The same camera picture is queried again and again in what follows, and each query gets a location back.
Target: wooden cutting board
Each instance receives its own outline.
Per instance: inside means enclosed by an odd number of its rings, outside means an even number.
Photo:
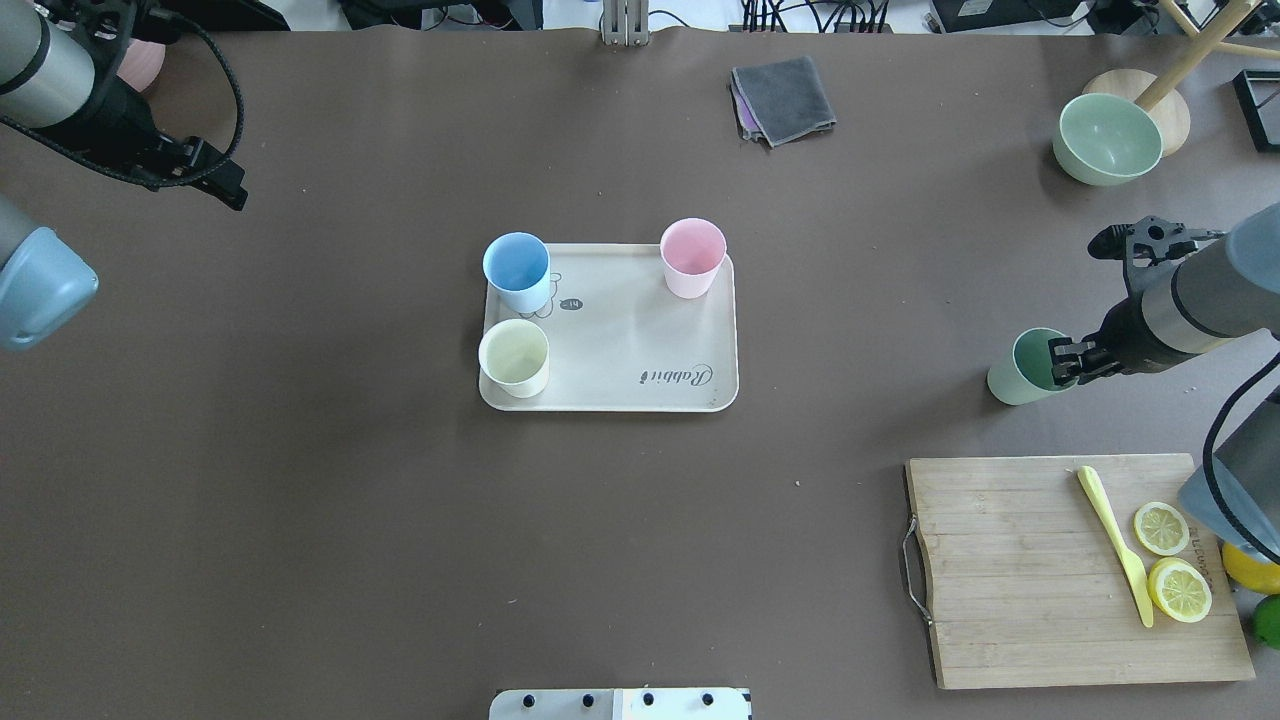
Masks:
[[[938,687],[1253,679],[1217,537],[1187,518],[1192,542],[1180,556],[1212,587],[1208,618],[1178,623],[1156,609],[1144,628],[1075,478],[1080,465],[1097,469],[1125,542],[1149,570],[1158,556],[1138,543],[1133,515],[1153,500],[1178,505],[1196,469],[1189,455],[908,462]]]

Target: folded towel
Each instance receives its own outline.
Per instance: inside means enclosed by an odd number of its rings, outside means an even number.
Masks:
[[[836,124],[836,114],[818,78],[818,67],[808,55],[768,65],[733,68],[732,81],[730,91],[744,140],[763,136],[771,147],[777,147]]]

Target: pink object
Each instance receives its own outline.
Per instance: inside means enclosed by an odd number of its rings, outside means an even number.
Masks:
[[[115,74],[129,83],[129,87],[142,92],[155,82],[161,64],[164,64],[164,45],[131,40],[129,49],[120,60],[120,69]]]
[[[716,282],[724,261],[724,233],[701,218],[676,220],[662,233],[662,255],[667,287],[678,297],[701,297]]]

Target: yellow knife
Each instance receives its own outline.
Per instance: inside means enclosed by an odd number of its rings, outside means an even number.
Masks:
[[[1080,479],[1084,495],[1089,496],[1093,511],[1102,520],[1102,527],[1107,530],[1107,537],[1111,538],[1111,547],[1116,548],[1116,555],[1120,556],[1120,565],[1129,579],[1133,601],[1138,605],[1138,616],[1142,618],[1142,624],[1149,628],[1155,623],[1155,609],[1151,605],[1151,596],[1147,594],[1147,568],[1142,564],[1138,553],[1124,543],[1120,525],[1116,525],[1116,516],[1111,511],[1111,501],[1107,500],[1107,491],[1102,488],[1102,478],[1098,477],[1098,471],[1088,465],[1082,465],[1075,475]]]

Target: brown table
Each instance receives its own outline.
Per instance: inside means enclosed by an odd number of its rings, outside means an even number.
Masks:
[[[1007,409],[1021,329],[1124,292],[1084,243],[1277,197],[1219,55],[1187,146],[1084,187],[1048,142],[1100,72],[1181,41],[595,33],[223,36],[248,208],[159,196],[0,133],[0,192],[99,270],[0,357],[0,707],[27,717],[480,719],[497,689],[750,687],[760,719],[1267,717],[1234,685],[945,692],[902,589],[916,456],[1194,452],[1274,351]],[[835,132],[739,140],[733,65],[812,54]],[[197,44],[152,92],[225,142]],[[503,414],[476,392],[485,243],[655,242],[703,215],[737,270],[714,415]]]

